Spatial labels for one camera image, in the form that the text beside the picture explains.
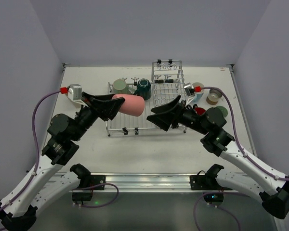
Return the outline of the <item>red mug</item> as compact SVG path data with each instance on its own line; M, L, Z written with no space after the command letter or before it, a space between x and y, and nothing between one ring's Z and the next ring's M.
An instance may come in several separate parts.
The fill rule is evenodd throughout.
M197 104L194 104L194 105L193 105L193 109L195 110L195 112L196 112L199 116L203 115L203 114L206 112L206 110L205 110L204 108L199 107Z

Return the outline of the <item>light blue mug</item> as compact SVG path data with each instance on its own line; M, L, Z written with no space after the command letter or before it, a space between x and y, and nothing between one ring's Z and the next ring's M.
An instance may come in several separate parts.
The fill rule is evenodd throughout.
M200 83L200 82L194 82L192 85L193 85L193 87L201 87L201 88L204 87L204 85L202 83ZM204 94L204 90L196 92L192 102L193 103L197 103L201 99L203 94Z

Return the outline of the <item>sage green mug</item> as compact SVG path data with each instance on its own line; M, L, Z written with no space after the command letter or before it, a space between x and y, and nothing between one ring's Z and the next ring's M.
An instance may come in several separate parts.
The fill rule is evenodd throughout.
M113 94L131 94L133 95L136 89L130 87L124 79L117 79L113 82Z

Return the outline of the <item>pink cup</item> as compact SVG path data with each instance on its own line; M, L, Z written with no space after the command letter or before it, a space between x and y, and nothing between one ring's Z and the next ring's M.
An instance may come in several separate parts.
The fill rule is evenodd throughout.
M125 99L124 103L120 107L120 113L135 117L139 117L143 113L145 109L145 101L141 96L130 94L115 94L112 97L113 100L118 98Z

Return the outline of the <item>dark teal mug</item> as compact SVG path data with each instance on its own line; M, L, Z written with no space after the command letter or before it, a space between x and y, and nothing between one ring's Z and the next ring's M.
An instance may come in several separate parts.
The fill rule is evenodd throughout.
M151 98L151 83L148 79L140 79L137 83L136 91L133 95L142 97L145 101Z

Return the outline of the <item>cream brown cup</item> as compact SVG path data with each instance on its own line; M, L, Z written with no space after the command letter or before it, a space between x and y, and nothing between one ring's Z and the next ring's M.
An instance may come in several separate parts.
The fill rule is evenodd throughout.
M206 102L210 105L216 105L219 100L222 98L222 93L218 90L215 89L210 89L207 98L206 98Z

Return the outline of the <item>light green cup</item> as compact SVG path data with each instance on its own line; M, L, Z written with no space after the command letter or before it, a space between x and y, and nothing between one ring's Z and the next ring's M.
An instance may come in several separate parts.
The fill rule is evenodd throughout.
M225 107L219 105L216 106L216 108L218 108L222 112L224 118L228 116L228 110Z

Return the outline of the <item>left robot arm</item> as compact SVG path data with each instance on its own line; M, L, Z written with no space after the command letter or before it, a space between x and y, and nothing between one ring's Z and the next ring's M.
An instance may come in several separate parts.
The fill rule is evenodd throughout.
M57 182L46 183L65 166L79 149L76 144L87 130L100 118L112 120L125 103L123 97L113 94L93 96L82 93L83 105L74 118L55 115L47 132L51 138L42 150L37 151L36 162L22 181L4 198L0 199L2 229L27 231L36 222L43 209L71 190L92 190L106 183L92 185L90 171L75 164Z

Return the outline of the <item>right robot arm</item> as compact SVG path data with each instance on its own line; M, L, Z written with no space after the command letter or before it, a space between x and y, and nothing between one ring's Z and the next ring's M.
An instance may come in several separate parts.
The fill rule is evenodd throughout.
M204 137L200 140L209 152L235 165L246 177L236 176L223 168L211 168L213 181L261 202L272 216L284 219L289 212L289 175L280 172L242 148L237 138L223 129L226 120L220 109L209 108L199 115L180 97L153 108L147 120L164 131L182 124Z

